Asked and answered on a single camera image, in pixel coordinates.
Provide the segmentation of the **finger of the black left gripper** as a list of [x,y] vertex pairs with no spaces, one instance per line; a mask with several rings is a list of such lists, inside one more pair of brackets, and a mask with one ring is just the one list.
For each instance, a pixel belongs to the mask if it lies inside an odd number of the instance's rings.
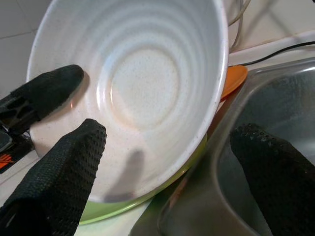
[[0,125],[10,133],[24,133],[65,103],[83,78],[78,65],[40,74],[0,100]]

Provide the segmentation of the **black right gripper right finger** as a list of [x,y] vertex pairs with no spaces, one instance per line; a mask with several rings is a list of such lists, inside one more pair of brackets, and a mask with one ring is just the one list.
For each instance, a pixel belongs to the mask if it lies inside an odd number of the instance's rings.
[[273,236],[315,236],[315,165],[253,123],[233,129],[230,146]]

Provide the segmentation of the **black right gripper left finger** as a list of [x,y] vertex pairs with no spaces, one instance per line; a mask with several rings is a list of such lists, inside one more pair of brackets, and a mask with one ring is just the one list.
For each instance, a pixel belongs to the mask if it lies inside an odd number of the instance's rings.
[[61,137],[0,207],[0,236],[74,236],[105,143],[94,119]]

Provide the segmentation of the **green plate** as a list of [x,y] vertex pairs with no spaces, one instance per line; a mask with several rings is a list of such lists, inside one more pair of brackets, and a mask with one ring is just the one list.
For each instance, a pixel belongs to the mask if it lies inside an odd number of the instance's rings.
[[83,214],[81,216],[80,225],[90,224],[97,221],[101,221],[104,219],[108,219],[110,217],[116,216],[118,214],[121,214],[123,212],[126,212],[142,203],[147,201],[148,199],[154,197],[159,192],[166,189],[168,186],[173,184],[176,180],[178,180],[187,170],[196,163],[198,158],[201,156],[206,143],[207,143],[208,135],[205,135],[196,148],[196,150],[193,152],[191,157],[188,159],[188,161],[180,168],[179,171],[177,171],[170,179],[168,179],[164,184],[162,184],[157,189],[151,191],[150,193],[139,197],[135,200],[130,200],[127,202],[121,202],[121,203],[95,203],[88,201],[85,209],[83,211]]

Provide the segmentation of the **white ribbed bowl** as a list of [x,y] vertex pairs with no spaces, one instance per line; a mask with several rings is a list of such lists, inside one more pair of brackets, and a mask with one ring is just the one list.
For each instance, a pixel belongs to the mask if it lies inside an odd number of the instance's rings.
[[52,0],[27,78],[77,64],[72,100],[31,128],[38,156],[83,120],[106,128],[90,201],[133,200],[174,177],[221,99],[228,30],[221,0]]

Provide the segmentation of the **stainless steel sink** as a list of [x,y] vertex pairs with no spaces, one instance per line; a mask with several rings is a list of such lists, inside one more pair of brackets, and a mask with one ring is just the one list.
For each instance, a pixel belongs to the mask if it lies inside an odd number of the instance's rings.
[[203,157],[158,194],[130,236],[273,236],[230,146],[253,123],[289,141],[315,165],[315,58],[253,70],[219,113]]

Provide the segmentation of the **orange plate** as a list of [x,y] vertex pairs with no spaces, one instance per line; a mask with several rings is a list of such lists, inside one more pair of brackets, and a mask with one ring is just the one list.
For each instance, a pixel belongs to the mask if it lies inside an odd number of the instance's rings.
[[224,101],[232,94],[247,78],[248,69],[243,65],[228,67],[225,84],[220,100]]

